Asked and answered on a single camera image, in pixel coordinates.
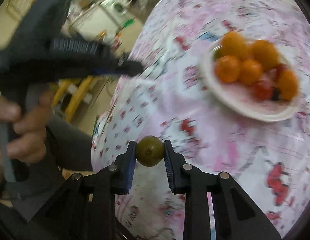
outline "yellow chair leg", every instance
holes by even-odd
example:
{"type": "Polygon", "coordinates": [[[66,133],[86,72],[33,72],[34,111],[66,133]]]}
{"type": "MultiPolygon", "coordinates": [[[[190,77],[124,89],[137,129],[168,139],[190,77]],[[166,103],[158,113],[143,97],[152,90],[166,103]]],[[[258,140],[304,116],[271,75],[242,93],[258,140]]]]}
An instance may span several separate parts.
{"type": "Polygon", "coordinates": [[[70,86],[71,83],[72,82],[70,81],[70,79],[63,80],[63,82],[59,86],[59,89],[57,90],[57,92],[54,96],[53,102],[51,103],[52,107],[55,107],[58,104],[60,98],[65,93],[65,91],[67,90],[67,88],[70,86]]]}
{"type": "Polygon", "coordinates": [[[89,76],[86,78],[78,87],[76,93],[73,94],[66,110],[65,110],[65,121],[70,122],[73,118],[75,111],[77,110],[77,107],[79,103],[83,100],[83,98],[86,95],[86,92],[88,88],[90,87],[90,84],[93,82],[94,77],[89,76]]]}

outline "green lime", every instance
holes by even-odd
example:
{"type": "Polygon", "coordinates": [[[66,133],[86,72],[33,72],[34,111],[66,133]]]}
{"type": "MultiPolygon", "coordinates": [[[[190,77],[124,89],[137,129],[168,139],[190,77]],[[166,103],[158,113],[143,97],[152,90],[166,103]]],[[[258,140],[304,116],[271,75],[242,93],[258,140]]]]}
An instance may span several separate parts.
{"type": "Polygon", "coordinates": [[[157,137],[146,136],[137,144],[136,159],[141,165],[152,167],[164,158],[164,151],[164,144],[157,137]]]}
{"type": "Polygon", "coordinates": [[[223,55],[222,55],[222,52],[221,52],[221,48],[219,49],[216,49],[214,54],[213,54],[213,60],[214,62],[217,61],[219,58],[221,58],[223,55]]]}

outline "plate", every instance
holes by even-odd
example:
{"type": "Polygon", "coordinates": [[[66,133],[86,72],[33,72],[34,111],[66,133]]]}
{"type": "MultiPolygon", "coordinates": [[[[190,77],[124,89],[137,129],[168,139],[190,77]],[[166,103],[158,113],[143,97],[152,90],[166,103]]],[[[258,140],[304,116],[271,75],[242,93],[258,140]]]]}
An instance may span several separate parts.
{"type": "MultiPolygon", "coordinates": [[[[277,122],[290,119],[300,107],[301,94],[299,93],[291,101],[256,101],[251,95],[250,89],[239,83],[221,83],[214,73],[213,55],[220,48],[220,40],[215,41],[204,54],[198,68],[205,85],[223,104],[235,112],[264,122],[277,122]]],[[[293,70],[291,63],[281,54],[280,62],[285,63],[293,70]]]]}

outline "pink and white tablecloth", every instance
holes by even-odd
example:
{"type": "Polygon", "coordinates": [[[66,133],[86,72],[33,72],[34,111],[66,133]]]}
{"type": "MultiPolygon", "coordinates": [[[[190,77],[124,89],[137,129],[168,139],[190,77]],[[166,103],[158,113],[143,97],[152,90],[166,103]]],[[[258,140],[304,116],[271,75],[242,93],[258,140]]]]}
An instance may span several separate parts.
{"type": "MultiPolygon", "coordinates": [[[[169,139],[202,171],[229,172],[284,236],[310,199],[310,26],[301,10],[283,0],[162,0],[130,58],[146,69],[138,78],[121,77],[111,110],[99,119],[94,171],[113,163],[130,140],[169,139]],[[242,117],[205,87],[197,64],[229,30],[270,40],[295,66],[304,100],[292,119],[242,117]]],[[[171,193],[163,161],[152,168],[137,162],[130,193],[116,196],[115,205],[138,239],[182,239],[185,196],[171,193]]]]}

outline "human hand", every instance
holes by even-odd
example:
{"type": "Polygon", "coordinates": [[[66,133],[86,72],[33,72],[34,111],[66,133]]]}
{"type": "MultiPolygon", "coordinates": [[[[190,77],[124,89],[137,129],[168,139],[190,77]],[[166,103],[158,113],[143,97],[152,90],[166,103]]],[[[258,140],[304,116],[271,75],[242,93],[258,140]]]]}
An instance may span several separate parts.
{"type": "Polygon", "coordinates": [[[20,136],[7,144],[7,154],[11,159],[37,163],[45,157],[45,125],[50,118],[51,101],[51,93],[45,92],[39,99],[39,105],[21,116],[21,108],[18,104],[0,96],[0,121],[12,122],[14,131],[20,136]]]}

